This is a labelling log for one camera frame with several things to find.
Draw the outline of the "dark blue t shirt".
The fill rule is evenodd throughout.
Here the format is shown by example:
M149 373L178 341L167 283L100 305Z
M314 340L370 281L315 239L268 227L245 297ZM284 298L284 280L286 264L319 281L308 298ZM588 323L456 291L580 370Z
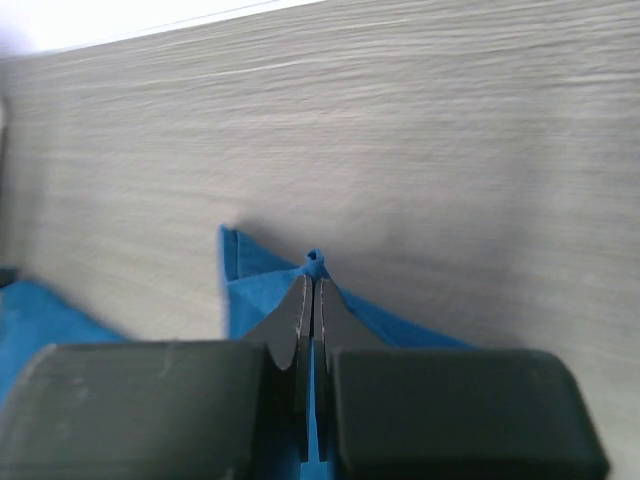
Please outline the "dark blue t shirt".
M220 246L228 320L228 334L223 340L239 339L255 328L277 308L298 276L307 276L313 282L309 331L308 458L296 479L332 479L327 473L326 463L319 457L315 418L314 288L321 279L333 281L325 268L323 256L313 250L303 265L295 265L272 254L245 234L230 229L222 230ZM336 287L349 311L376 336L394 346L470 348L457 339L404 321ZM46 347L134 342L91 320L37 282L16 280L5 284L1 296L2 410L23 369Z

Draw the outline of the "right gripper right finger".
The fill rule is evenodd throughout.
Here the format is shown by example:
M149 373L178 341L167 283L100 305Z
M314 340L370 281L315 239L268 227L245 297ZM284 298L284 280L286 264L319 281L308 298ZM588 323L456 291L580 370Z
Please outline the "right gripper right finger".
M604 479L578 383L551 353L409 348L314 288L315 418L332 479Z

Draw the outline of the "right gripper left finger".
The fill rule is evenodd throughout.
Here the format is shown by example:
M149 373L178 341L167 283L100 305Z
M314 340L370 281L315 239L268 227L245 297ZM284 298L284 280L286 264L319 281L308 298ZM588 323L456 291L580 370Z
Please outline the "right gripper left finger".
M235 340L51 345L1 413L5 479L296 479L313 282Z

